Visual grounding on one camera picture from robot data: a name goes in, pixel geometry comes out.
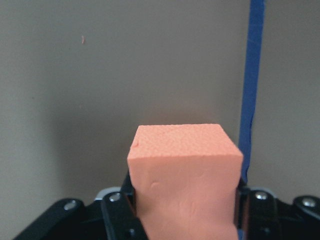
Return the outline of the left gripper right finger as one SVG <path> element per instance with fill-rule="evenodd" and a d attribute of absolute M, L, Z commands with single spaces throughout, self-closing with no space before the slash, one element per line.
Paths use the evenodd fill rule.
<path fill-rule="evenodd" d="M 281 240 L 277 197 L 240 179 L 235 191 L 234 225 L 240 240 Z"/>

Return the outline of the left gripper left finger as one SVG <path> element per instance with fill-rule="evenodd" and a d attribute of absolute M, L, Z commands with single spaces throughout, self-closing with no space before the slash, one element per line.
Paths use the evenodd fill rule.
<path fill-rule="evenodd" d="M 120 187 L 99 193 L 100 208 L 108 240 L 146 240 L 148 238 L 135 206 L 135 189 L 127 173 Z"/>

